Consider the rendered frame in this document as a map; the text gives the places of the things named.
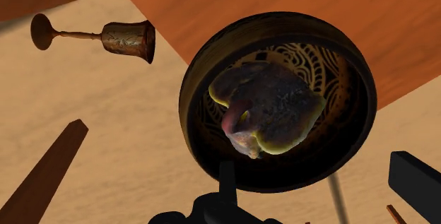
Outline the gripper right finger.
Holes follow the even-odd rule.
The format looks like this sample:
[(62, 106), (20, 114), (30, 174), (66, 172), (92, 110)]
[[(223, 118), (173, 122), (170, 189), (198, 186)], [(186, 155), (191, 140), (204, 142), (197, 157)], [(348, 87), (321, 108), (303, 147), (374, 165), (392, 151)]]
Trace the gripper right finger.
[(441, 224), (441, 172), (407, 151), (393, 151), (388, 184), (429, 224)]

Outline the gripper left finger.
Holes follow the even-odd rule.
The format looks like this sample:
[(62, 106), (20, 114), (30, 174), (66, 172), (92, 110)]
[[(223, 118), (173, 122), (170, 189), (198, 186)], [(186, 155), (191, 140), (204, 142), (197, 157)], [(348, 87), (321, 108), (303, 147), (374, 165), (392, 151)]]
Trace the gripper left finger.
[(235, 166), (233, 161), (223, 161), (219, 168), (219, 196), (224, 202), (237, 205)]

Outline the small brown stick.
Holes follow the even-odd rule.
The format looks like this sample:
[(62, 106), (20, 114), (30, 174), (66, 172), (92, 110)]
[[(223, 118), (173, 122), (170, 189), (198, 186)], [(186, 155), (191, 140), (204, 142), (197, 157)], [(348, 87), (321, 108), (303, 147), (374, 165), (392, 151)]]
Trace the small brown stick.
[(388, 210), (389, 214), (392, 216), (396, 224), (407, 224), (406, 221), (400, 216), (400, 214), (391, 204), (387, 205), (386, 209)]

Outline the thin grey rod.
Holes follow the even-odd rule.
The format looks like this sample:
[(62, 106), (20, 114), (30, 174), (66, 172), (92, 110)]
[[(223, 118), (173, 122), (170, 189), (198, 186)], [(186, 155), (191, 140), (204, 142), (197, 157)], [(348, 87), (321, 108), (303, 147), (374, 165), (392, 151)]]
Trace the thin grey rod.
[(336, 172), (328, 176), (328, 183), (339, 223), (349, 224), (343, 194), (341, 192), (339, 179)]

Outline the dark brown yellow-edged food lump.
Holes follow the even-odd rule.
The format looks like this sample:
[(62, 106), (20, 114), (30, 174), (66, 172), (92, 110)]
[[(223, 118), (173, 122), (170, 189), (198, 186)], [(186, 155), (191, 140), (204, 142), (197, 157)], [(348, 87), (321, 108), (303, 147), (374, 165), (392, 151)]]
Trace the dark brown yellow-edged food lump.
[(256, 159), (285, 153), (304, 141), (326, 100), (278, 63), (233, 67), (210, 84), (209, 95), (226, 107), (221, 128), (233, 147)]

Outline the dark patterned bowl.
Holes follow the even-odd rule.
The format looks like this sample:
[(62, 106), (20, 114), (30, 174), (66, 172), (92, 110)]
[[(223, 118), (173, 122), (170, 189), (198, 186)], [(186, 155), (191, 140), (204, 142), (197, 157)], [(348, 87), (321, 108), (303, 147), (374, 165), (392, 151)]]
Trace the dark patterned bowl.
[[(250, 61), (278, 61), (323, 95), (327, 106), (308, 137), (282, 155), (251, 159), (238, 153), (221, 129), (224, 108), (208, 94), (221, 72)], [(179, 96), (189, 152), (214, 179), (224, 160), (235, 164), (238, 189), (279, 193), (318, 182), (342, 167), (365, 142), (377, 111), (370, 68), (338, 28), (303, 13), (259, 13), (217, 32), (192, 59)]]

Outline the bronze engraved goblet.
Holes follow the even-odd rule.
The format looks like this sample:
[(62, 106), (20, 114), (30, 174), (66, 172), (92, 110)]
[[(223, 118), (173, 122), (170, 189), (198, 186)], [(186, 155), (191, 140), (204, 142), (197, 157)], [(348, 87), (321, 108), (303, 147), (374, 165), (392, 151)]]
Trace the bronze engraved goblet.
[(39, 13), (31, 21), (30, 35), (40, 50), (47, 50), (55, 37), (72, 37), (99, 40), (110, 53), (140, 57), (148, 64), (152, 64), (155, 54), (155, 28), (149, 20), (140, 23), (111, 22), (96, 34), (55, 30), (49, 18)]

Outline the brown wooden plank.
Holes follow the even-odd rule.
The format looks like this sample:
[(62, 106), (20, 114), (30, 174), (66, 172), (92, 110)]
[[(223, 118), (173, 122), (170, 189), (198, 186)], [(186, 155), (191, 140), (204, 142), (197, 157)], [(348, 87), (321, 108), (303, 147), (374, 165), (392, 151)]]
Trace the brown wooden plank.
[(40, 223), (87, 133), (80, 119), (66, 126), (0, 208), (0, 224)]

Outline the orange wooden table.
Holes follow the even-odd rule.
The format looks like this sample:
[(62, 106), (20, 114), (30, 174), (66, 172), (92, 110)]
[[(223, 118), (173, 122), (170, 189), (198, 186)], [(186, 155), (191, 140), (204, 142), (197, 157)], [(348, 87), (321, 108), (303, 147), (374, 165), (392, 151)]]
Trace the orange wooden table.
[(441, 0), (131, 0), (185, 61), (247, 16), (292, 11), (325, 20), (363, 53), (384, 107), (421, 88), (441, 107)]

